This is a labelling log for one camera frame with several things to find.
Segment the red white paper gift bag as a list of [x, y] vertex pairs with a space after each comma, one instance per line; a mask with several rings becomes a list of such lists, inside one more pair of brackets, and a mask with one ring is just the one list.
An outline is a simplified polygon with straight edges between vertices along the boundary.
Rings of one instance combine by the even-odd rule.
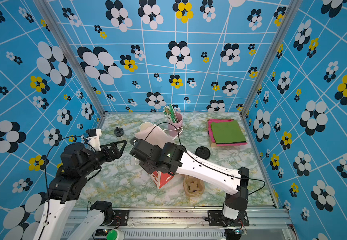
[[[147, 135], [151, 131], [148, 131], [148, 132], [139, 131], [138, 133], [136, 133], [136, 137], [138, 139], [146, 140], [147, 142], [149, 142], [152, 145], [158, 145], [160, 148], [163, 148], [165, 143], [173, 143], [173, 140], [176, 138], [176, 137], [175, 138], [171, 137], [167, 131], [168, 131], [168, 129], [163, 130], [160, 127], [157, 127], [152, 131], [152, 133], [148, 137], [147, 137]], [[164, 185], [166, 185], [173, 178], [173, 176], [171, 176], [170, 174], [164, 174], [162, 172], [153, 172], [150, 175], [150, 177], [158, 189], [161, 189]]]

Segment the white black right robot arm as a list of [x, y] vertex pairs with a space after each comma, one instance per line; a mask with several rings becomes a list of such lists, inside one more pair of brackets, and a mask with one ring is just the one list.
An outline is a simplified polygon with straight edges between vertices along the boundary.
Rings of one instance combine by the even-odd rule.
[[139, 160], [139, 165], [151, 175], [153, 172], [181, 174], [195, 177], [225, 191], [222, 216], [235, 221], [246, 211], [248, 204], [249, 170], [221, 167], [204, 160], [182, 145], [165, 143], [163, 148], [145, 140], [133, 138], [130, 154]]

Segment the brown pulp cup carrier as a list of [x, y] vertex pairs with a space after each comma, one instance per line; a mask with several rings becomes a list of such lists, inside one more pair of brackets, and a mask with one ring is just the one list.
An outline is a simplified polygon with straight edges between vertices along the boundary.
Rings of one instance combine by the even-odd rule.
[[192, 176], [184, 175], [183, 188], [187, 197], [199, 197], [204, 193], [204, 181]]

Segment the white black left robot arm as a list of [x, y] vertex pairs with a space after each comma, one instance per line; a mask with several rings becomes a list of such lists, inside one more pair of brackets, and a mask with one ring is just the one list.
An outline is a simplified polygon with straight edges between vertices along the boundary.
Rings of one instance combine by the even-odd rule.
[[47, 200], [40, 224], [36, 230], [36, 240], [59, 240], [68, 217], [79, 199], [80, 193], [89, 181], [87, 176], [92, 172], [99, 173], [104, 163], [121, 158], [126, 141], [101, 146], [94, 141], [89, 150], [83, 143], [67, 146], [61, 154], [62, 169], [54, 180], [48, 184]]

